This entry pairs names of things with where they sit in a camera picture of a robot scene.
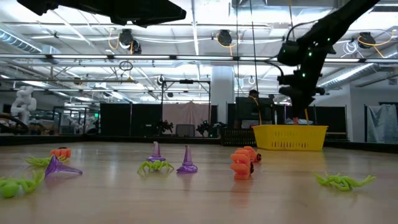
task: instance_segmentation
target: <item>green plastic figure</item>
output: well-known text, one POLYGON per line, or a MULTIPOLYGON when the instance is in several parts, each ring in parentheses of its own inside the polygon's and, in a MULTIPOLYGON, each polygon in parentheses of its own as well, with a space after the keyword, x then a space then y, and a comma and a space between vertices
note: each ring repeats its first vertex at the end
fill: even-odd
MULTIPOLYGON (((34 156, 30 156, 29 159, 24 159, 27 163, 38 166, 38 167, 47 167, 50 164, 52 156, 46 158, 36 158, 34 156)), ((58 160, 60 162, 66 162, 68 159, 65 156, 59 156, 58 160)))
POLYGON ((19 186, 24 189, 24 192, 29 194, 36 189, 36 187, 44 180, 44 171, 38 174, 33 171, 33 180, 25 180, 25 178, 16 179, 9 177, 7 180, 4 177, 0 178, 0 191, 3 197, 11 198, 17 195, 19 186))
POLYGON ((167 169, 172 168, 172 170, 174 170, 174 167, 171 164, 169 164, 168 162, 166 162, 166 161, 160 162, 160 161, 156 160, 156 161, 154 161, 154 163, 151 163, 148 161, 142 162, 142 164, 139 167, 137 172, 140 172, 142 170, 145 171, 144 170, 145 167, 148 167, 149 170, 161 170, 163 167, 166 167, 167 169))
POLYGON ((353 187, 362 187, 362 186, 374 181, 374 179, 376 178, 375 176, 369 175, 364 180, 357 182, 356 180, 352 179, 351 177, 340 176, 340 173, 338 173, 337 175, 328 175, 325 172, 326 179, 323 179, 316 172, 314 172, 314 175, 317 178, 317 181, 320 185, 334 186, 337 189, 342 190, 342 191, 349 191, 353 187))

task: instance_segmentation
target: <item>white column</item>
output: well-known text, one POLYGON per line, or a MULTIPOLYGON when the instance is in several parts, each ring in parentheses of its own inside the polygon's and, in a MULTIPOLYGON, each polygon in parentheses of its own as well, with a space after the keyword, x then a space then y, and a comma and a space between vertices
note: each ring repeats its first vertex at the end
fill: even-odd
POLYGON ((234 72, 230 66, 215 66, 211 74, 211 105, 218 105, 218 121, 227 122, 227 103, 234 103, 234 72))

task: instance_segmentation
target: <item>purple toy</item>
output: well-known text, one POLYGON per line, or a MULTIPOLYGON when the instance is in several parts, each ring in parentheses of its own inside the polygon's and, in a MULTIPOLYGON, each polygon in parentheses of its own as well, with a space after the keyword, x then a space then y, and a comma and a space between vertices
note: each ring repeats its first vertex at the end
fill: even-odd
POLYGON ((58 158, 53 155, 50 161, 49 166, 47 167, 47 169, 45 170, 45 176, 54 173, 54 172, 74 172, 74 173, 78 173, 78 174, 82 174, 83 171, 72 168, 72 167, 68 167, 66 165, 63 165, 58 158))
POLYGON ((160 147, 159 147, 159 143, 158 142, 154 142, 155 146, 154 146, 154 153, 152 153, 152 155, 150 157, 147 158, 147 161, 149 162, 155 162, 156 160, 158 161, 165 161, 166 159, 163 158, 160 155, 160 147))
POLYGON ((193 165, 191 150, 189 149, 189 146, 185 146, 184 162, 182 163, 182 166, 180 166, 180 168, 177 169, 177 172, 189 173, 189 174, 198 172, 198 167, 193 165))

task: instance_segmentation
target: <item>yellow basket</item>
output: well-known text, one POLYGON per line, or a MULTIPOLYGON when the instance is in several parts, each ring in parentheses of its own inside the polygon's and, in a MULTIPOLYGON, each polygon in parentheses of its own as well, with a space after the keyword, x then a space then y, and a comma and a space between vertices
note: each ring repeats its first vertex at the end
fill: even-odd
POLYGON ((266 124, 253 129, 262 149, 321 151, 328 126, 266 124))

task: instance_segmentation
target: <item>floor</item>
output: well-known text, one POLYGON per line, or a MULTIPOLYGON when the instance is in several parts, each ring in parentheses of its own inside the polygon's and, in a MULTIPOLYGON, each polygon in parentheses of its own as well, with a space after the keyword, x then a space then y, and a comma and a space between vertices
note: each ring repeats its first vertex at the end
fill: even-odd
MULTIPOLYGON (((396 223, 398 155, 345 149, 321 152, 259 150, 249 180, 235 181, 232 147, 191 145, 196 174, 136 171, 151 144, 81 142, 0 147, 0 176, 31 167, 21 158, 73 149, 68 165, 83 175, 51 174, 35 192, 0 198, 0 223, 396 223), (352 192, 320 186, 312 172, 341 172, 375 182, 352 192)), ((161 144, 179 167, 184 146, 161 144)))

